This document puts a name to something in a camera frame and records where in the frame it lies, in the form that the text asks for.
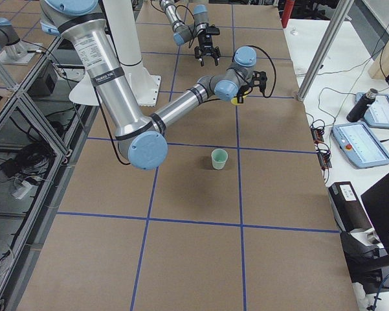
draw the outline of black water bottle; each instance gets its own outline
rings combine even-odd
[[[378,91],[376,89],[370,89],[367,93],[363,94],[363,96],[358,100],[355,104],[354,108],[347,115],[347,120],[350,122],[357,122],[361,119],[365,111],[375,102],[375,97],[377,96]]]

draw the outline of yellow object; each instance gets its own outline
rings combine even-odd
[[[245,98],[247,97],[247,95],[243,95],[242,98],[243,100],[245,100]],[[233,97],[232,100],[231,100],[231,103],[235,106],[240,106],[240,105],[243,105],[243,103],[239,103],[238,102],[238,98],[237,97]]]

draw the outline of green cup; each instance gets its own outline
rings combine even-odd
[[[215,170],[221,170],[225,167],[228,154],[226,150],[214,149],[212,152],[212,165]]]

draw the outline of monitor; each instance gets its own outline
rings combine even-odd
[[[380,264],[389,265],[389,173],[362,194],[361,200],[388,254]]]

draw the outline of red object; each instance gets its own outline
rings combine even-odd
[[[289,21],[289,18],[291,17],[293,6],[295,5],[295,0],[286,0],[285,8],[283,10],[282,14],[282,27],[286,28],[287,22]]]

